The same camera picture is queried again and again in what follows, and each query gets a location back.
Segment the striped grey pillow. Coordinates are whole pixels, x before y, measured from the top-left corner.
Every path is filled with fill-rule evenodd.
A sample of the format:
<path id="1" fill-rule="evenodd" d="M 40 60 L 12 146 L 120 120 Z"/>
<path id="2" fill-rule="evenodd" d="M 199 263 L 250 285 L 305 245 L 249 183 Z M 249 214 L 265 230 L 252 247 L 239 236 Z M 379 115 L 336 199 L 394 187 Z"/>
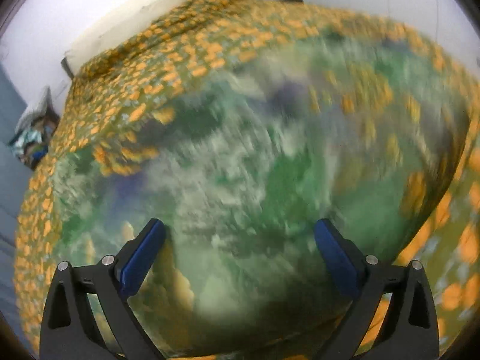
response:
<path id="1" fill-rule="evenodd" d="M 35 102 L 27 105 L 26 109 L 19 117 L 15 133 L 26 129 L 35 119 L 44 116 L 52 108 L 52 98 L 50 87 L 47 85 L 42 89 L 41 95 Z"/>

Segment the blue window curtain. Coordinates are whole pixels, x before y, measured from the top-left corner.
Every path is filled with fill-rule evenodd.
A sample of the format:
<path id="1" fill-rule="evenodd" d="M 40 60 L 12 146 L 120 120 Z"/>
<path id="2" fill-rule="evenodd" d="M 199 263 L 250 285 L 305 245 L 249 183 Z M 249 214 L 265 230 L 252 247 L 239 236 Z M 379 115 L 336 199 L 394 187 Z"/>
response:
<path id="1" fill-rule="evenodd" d="M 21 327 L 13 283 L 17 216 L 32 171 L 8 147 L 26 104 L 5 72 L 1 73 L 1 313 L 21 345 L 32 352 Z"/>

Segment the pile of clothes on nightstand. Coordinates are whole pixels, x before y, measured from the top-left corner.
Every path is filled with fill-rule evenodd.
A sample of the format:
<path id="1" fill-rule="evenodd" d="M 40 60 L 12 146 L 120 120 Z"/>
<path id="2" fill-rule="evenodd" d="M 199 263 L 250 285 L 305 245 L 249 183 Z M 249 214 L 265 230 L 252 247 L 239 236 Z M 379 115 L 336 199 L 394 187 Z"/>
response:
<path id="1" fill-rule="evenodd" d="M 37 117 L 10 139 L 8 149 L 22 164 L 34 171 L 49 151 L 50 140 L 59 120 L 53 114 Z"/>

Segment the green landscape print padded jacket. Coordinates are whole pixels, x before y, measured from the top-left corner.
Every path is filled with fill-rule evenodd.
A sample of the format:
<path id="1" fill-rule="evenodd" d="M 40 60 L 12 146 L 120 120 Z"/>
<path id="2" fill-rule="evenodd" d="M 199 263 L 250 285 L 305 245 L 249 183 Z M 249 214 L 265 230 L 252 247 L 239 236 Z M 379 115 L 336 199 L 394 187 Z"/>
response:
<path id="1" fill-rule="evenodd" d="M 347 304 L 313 225 L 395 258 L 452 179 L 469 82 L 402 41 L 337 33 L 211 72 L 58 161 L 55 257 L 96 263 L 157 218 L 167 240 L 129 304 L 163 353 L 313 328 Z"/>

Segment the green orange floral quilt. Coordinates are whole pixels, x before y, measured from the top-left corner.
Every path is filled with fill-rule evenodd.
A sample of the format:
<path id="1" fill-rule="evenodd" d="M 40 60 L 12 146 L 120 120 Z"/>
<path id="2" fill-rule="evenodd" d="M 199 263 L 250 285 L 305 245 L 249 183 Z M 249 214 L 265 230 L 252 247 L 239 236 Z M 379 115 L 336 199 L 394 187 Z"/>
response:
<path id="1" fill-rule="evenodd" d="M 119 46 L 84 64 L 72 82 L 64 114 L 37 166 L 18 217 L 14 283 L 25 336 L 40 345 L 41 317 L 62 235 L 55 212 L 58 162 L 138 120 L 158 96 L 184 94 L 211 72 L 252 61 L 264 50 L 327 33 L 366 41 L 402 41 L 439 71 L 469 79 L 468 129 L 458 164 L 413 238 L 386 262 L 425 267 L 446 352 L 479 322 L 479 80 L 440 45 L 407 24 L 350 10 L 269 0 L 186 0 Z M 273 340 L 267 356 L 309 358 L 307 335 L 326 338 L 343 311 L 313 328 Z"/>

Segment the cream padded headboard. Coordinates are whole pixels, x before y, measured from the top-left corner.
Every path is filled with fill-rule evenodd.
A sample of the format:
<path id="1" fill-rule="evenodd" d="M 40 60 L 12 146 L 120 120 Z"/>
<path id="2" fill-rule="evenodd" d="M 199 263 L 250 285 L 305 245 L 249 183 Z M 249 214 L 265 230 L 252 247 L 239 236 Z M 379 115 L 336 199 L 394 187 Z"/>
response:
<path id="1" fill-rule="evenodd" d="M 69 78 L 101 52 L 117 47 L 140 33 L 160 16 L 186 0 L 126 0 L 110 8 L 74 39 L 61 61 Z"/>

